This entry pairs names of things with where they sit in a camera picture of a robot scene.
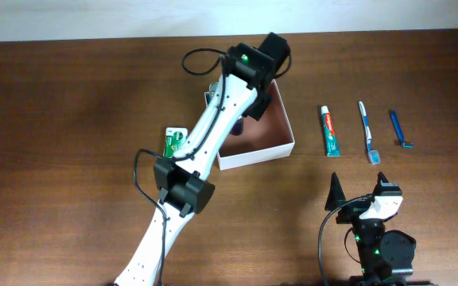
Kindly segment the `clear purple spray bottle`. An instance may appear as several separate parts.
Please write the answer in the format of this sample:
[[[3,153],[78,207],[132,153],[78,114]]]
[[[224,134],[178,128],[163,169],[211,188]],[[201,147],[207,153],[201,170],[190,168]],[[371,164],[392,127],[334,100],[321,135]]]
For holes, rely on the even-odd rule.
[[[240,116],[232,127],[230,134],[233,136],[239,136],[243,133],[244,117]]]

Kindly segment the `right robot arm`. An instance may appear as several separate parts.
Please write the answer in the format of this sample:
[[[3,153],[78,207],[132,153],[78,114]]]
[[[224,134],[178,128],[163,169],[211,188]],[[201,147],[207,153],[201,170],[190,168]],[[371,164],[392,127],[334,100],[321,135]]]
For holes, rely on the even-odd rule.
[[[318,263],[324,284],[328,278],[322,261],[322,235],[328,220],[335,215],[337,224],[349,224],[358,251],[355,260],[361,267],[360,276],[350,276],[350,285],[430,285],[429,280],[413,280],[413,259],[416,240],[400,230],[387,230],[385,223],[398,214],[402,205],[401,188],[389,182],[382,172],[370,194],[347,199],[335,173],[324,209],[328,212],[318,234]]]

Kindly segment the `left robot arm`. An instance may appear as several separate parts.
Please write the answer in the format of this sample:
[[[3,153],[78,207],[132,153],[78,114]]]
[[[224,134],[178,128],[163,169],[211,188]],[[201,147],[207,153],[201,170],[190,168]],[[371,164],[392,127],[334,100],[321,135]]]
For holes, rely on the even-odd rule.
[[[291,66],[287,40],[269,33],[258,46],[239,43],[219,54],[214,95],[185,143],[172,157],[155,155],[153,174],[159,191],[152,199],[150,225],[114,284],[160,285],[165,258],[178,235],[208,204],[215,187],[208,182],[215,157],[241,117],[258,121],[272,96],[270,84]]]

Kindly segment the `toothpaste tube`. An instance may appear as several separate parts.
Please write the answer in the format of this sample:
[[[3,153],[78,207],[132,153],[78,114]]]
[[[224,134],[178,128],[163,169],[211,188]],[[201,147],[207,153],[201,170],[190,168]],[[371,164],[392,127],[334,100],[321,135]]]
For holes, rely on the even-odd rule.
[[[340,148],[338,146],[338,141],[336,139],[335,130],[333,128],[332,116],[329,112],[328,107],[322,106],[320,108],[320,113],[321,113],[321,117],[323,120],[327,156],[328,157],[339,157]]]

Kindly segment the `blue disposable razor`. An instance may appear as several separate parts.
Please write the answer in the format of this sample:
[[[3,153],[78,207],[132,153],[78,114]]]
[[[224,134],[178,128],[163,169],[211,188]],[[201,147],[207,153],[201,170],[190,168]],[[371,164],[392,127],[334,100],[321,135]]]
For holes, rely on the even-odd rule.
[[[395,133],[397,134],[400,146],[402,148],[405,148],[405,149],[412,149],[413,148],[413,143],[412,142],[408,142],[408,141],[405,140],[404,134],[402,132],[402,128],[401,128],[399,120],[398,120],[398,116],[397,116],[397,114],[396,114],[396,112],[394,110],[390,111],[390,118],[391,118],[392,124],[394,126]]]

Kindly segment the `white open cardboard box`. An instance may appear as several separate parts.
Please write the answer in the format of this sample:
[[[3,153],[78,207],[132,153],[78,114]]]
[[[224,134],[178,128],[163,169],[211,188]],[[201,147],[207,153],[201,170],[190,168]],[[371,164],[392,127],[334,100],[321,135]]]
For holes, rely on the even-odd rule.
[[[229,133],[222,144],[217,161],[220,170],[238,168],[268,160],[287,157],[295,146],[278,85],[273,81],[268,89],[271,103],[259,121],[244,117],[243,133]]]

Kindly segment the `green white soap bar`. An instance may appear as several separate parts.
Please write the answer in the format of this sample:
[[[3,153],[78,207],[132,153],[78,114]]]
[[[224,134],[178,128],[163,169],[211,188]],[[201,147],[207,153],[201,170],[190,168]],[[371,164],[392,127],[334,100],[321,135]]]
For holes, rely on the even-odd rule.
[[[184,127],[167,127],[165,129],[165,147],[163,156],[172,158],[173,154],[185,143],[188,129]]]

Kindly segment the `blue white toothbrush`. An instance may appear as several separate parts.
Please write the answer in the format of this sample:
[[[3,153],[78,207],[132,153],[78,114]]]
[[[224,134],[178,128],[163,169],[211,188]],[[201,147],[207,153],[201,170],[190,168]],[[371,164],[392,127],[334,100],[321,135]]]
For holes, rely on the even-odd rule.
[[[380,156],[377,150],[372,149],[371,142],[372,142],[372,135],[371,129],[367,118],[366,108],[362,101],[358,101],[359,111],[362,117],[363,128],[366,137],[366,146],[367,146],[367,158],[371,164],[379,164],[381,162]]]

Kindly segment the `teal mouthwash bottle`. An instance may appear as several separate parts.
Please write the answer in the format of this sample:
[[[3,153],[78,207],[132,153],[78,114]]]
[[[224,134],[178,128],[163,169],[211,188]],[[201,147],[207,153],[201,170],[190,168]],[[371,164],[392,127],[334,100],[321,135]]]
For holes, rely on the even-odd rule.
[[[212,98],[215,96],[217,87],[218,87],[218,83],[217,83],[217,82],[211,83],[211,84],[209,85],[209,87],[208,87],[208,92],[207,92],[207,94],[206,94],[206,100],[207,100],[207,102],[210,102],[210,101],[212,100]]]

